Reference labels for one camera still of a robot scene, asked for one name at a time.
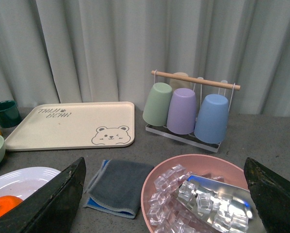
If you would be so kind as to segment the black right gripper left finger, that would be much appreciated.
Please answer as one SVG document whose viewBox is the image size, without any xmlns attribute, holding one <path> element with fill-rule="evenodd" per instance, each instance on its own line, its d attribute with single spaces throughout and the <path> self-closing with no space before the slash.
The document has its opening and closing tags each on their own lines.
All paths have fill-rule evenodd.
<svg viewBox="0 0 290 233">
<path fill-rule="evenodd" d="M 86 176 L 80 157 L 0 217 L 0 233 L 68 233 L 77 214 Z"/>
</svg>

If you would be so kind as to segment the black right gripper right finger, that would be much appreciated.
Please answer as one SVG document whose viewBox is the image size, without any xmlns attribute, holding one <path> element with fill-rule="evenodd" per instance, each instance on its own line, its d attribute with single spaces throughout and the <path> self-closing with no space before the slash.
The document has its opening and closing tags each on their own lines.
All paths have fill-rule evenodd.
<svg viewBox="0 0 290 233">
<path fill-rule="evenodd" d="M 250 157 L 243 171 L 266 232 L 290 233 L 290 181 Z"/>
</svg>

